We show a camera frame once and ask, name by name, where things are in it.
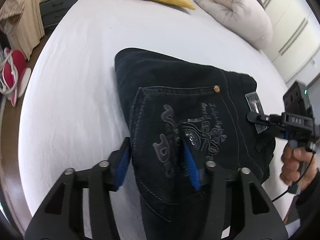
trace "bed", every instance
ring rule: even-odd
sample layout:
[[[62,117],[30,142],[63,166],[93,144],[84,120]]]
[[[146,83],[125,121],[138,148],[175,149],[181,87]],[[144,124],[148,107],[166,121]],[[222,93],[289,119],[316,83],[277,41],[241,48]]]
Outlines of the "bed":
[[[114,73],[114,57],[127,47],[248,73],[265,113],[284,110],[287,87],[269,59],[197,5],[189,10],[145,0],[79,0],[41,52],[23,101],[19,169],[32,215],[66,168],[91,168],[129,135]],[[279,179],[285,143],[277,140],[264,183],[270,198],[286,190]],[[275,202],[282,218],[292,198]],[[111,200],[121,239],[145,239],[132,166]]]

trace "black jeans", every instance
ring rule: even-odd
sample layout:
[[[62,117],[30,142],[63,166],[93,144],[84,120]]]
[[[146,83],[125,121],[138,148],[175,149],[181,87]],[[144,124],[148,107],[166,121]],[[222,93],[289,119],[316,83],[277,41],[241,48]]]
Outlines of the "black jeans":
[[[257,84],[245,74],[134,48],[116,55],[115,68],[147,238],[195,239],[210,189],[192,187],[179,134],[203,152],[203,162],[247,167],[265,181],[275,139],[246,120],[245,95]]]

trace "black cable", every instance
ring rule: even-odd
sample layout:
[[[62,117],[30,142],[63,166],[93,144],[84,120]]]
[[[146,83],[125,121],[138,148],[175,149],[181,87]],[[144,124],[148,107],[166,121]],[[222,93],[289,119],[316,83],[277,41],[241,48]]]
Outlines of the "black cable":
[[[306,172],[308,171],[308,169],[309,169],[309,167],[310,167],[310,165],[311,165],[311,163],[312,163],[312,161],[313,161],[313,157],[314,157],[314,156],[315,156],[315,155],[313,154],[312,157],[311,157],[310,163],[309,163],[309,165],[307,166],[306,170],[304,171],[304,173],[300,176],[300,178],[299,178],[297,181],[295,181],[294,183],[292,183],[292,186],[297,185],[297,184],[300,182],[300,180],[302,180],[302,178],[304,177],[304,175],[305,175]],[[274,200],[272,200],[272,202],[277,201],[279,198],[283,197],[285,194],[288,193],[288,191],[289,191],[289,189],[287,189],[287,190],[286,190],[285,192],[283,192],[281,195],[279,195],[279,196],[276,197]]]

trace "beige curtain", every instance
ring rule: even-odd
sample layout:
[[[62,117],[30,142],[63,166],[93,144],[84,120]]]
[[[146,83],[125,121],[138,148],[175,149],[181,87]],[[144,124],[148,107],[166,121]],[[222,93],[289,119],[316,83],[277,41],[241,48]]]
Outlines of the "beige curtain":
[[[39,3],[42,0],[25,0],[25,11],[13,36],[8,40],[13,49],[23,52],[25,58],[30,60],[33,49],[44,36]]]

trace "gold rivet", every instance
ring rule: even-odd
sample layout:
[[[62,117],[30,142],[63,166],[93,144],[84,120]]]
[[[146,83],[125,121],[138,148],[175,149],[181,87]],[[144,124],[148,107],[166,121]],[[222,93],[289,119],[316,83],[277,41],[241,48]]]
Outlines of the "gold rivet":
[[[213,87],[213,90],[214,90],[216,93],[220,93],[220,87],[217,86],[217,85],[215,85],[215,86]]]

